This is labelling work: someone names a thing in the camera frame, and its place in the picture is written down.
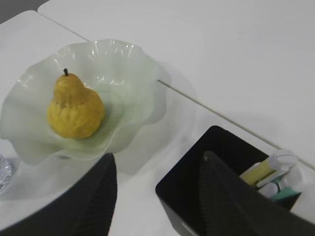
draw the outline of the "white object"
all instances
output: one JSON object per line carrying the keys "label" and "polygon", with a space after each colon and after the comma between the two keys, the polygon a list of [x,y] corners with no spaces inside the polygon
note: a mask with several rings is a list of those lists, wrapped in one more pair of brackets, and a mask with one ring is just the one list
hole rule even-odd
{"label": "white object", "polygon": [[[105,106],[105,119],[89,138],[62,138],[47,122],[63,68],[95,90]],[[118,152],[154,113],[161,100],[154,93],[161,74],[160,65],[131,43],[105,39],[65,46],[29,67],[10,91],[2,105],[1,138],[31,165],[49,156],[89,160]]]}
{"label": "white object", "polygon": [[50,0],[38,11],[90,41],[138,44],[178,71],[163,80],[171,87],[315,166],[314,9],[309,0]]}
{"label": "white object", "polygon": [[256,184],[259,183],[259,187],[261,187],[288,171],[289,168],[294,166],[297,162],[298,159],[292,151],[280,149],[275,151],[259,165],[251,168],[250,171],[247,170],[242,173],[240,177],[251,186],[256,186]]}
{"label": "white object", "polygon": [[258,192],[266,198],[271,198],[278,193],[278,186],[277,184],[270,182],[258,189]]}
{"label": "white object", "polygon": [[308,174],[300,165],[296,165],[284,175],[278,182],[280,190],[291,188],[297,193],[303,192],[307,186],[313,183],[313,177]]}
{"label": "white object", "polygon": [[274,179],[282,176],[290,170],[290,168],[298,162],[295,154],[290,150],[277,150],[268,159],[269,166],[276,170],[273,174],[257,183],[257,187],[261,188],[265,184],[273,181]]}

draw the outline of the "yellow pear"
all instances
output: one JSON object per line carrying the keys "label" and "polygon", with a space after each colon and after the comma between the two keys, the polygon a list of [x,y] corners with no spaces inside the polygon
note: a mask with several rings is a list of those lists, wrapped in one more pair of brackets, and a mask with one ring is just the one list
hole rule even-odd
{"label": "yellow pear", "polygon": [[54,98],[48,106],[50,127],[64,138],[83,139],[100,126],[105,111],[99,95],[64,69],[55,83]]}

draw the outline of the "glass bowl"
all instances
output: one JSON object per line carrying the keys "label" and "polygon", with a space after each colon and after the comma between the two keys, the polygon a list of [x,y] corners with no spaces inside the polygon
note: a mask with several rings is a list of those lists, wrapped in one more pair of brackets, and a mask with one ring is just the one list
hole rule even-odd
{"label": "glass bowl", "polygon": [[[62,138],[47,123],[56,79],[67,68],[101,97],[106,117],[89,138]],[[6,97],[0,137],[35,165],[49,156],[80,160],[117,152],[154,111],[159,64],[140,47],[113,39],[71,44],[29,67]]]}

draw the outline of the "table surface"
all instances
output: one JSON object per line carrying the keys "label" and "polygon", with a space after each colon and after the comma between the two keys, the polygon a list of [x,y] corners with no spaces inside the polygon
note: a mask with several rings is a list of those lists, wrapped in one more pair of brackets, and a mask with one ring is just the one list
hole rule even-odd
{"label": "table surface", "polygon": [[[1,24],[0,35],[0,104],[28,66],[66,44],[84,42],[33,11]],[[168,67],[168,72],[171,78],[178,76],[178,71],[172,67]],[[177,235],[155,194],[155,185],[210,126],[226,128],[267,154],[275,150],[174,90],[162,84],[157,88],[161,99],[165,100],[165,113],[157,117],[156,123],[140,129],[129,146],[115,154],[118,199],[111,236]],[[0,140],[0,151],[17,160],[8,141]],[[20,163],[16,178],[0,198],[0,229],[50,203],[84,175],[95,161],[50,158],[37,166]],[[315,222],[313,190],[314,187],[302,194],[292,212]]]}
{"label": "table surface", "polygon": [[313,165],[314,11],[309,0],[50,0],[38,9],[87,40],[138,44],[179,71],[171,87]]}

